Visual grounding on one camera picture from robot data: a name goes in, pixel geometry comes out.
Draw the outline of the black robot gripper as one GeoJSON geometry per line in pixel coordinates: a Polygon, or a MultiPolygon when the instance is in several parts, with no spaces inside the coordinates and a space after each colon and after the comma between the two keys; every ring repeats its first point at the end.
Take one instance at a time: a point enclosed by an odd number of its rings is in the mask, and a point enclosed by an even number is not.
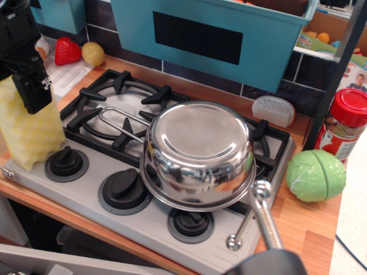
{"type": "Polygon", "coordinates": [[[29,114],[52,102],[51,81],[35,49],[41,38],[29,1],[1,1],[1,75],[12,76],[29,114]]]}

